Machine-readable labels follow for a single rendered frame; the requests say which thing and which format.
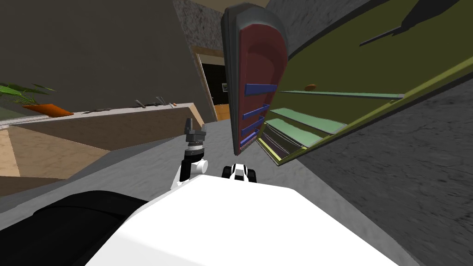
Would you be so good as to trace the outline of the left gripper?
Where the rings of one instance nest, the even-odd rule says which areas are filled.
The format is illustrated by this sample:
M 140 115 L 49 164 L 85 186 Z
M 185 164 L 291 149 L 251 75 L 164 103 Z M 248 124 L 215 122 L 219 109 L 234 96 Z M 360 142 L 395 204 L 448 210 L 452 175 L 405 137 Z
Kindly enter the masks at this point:
M 188 148 L 203 148 L 203 141 L 206 135 L 205 124 L 201 126 L 201 130 L 193 130 L 193 120 L 192 118 L 187 118 L 184 133 L 186 134 Z

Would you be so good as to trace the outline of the grey fridge door red inside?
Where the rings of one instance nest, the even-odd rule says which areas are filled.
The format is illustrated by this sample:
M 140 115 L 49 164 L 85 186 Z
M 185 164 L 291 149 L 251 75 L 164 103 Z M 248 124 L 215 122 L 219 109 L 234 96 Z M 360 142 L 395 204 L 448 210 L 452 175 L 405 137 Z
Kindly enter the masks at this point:
M 221 32 L 233 149 L 240 155 L 256 140 L 284 74 L 287 37 L 274 13 L 248 2 L 225 9 Z

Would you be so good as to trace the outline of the beige kitchen counter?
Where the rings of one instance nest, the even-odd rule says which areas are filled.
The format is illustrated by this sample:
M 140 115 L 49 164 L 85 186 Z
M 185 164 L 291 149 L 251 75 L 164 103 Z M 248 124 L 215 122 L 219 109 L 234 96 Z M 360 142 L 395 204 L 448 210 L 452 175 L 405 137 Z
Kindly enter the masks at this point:
M 27 89 L 0 83 L 0 100 L 38 112 L 38 117 L 0 121 L 0 197 L 65 180 L 115 150 L 180 136 L 187 118 L 201 128 L 193 103 L 165 103 L 71 113 L 39 105 Z

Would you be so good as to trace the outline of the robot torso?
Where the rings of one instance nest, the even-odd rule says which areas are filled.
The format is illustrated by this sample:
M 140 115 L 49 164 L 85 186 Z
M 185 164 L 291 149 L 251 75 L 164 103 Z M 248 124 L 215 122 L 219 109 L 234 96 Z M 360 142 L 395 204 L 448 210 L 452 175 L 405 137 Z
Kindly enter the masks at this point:
M 85 266 L 397 266 L 293 189 L 198 175 L 137 209 Z

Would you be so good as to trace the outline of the olive green open fridge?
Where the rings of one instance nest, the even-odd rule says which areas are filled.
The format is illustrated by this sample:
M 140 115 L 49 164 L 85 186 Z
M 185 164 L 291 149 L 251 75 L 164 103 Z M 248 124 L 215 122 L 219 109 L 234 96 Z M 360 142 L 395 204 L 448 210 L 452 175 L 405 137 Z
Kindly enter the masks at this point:
M 282 165 L 471 73 L 473 0 L 370 0 L 290 56 L 257 143 Z

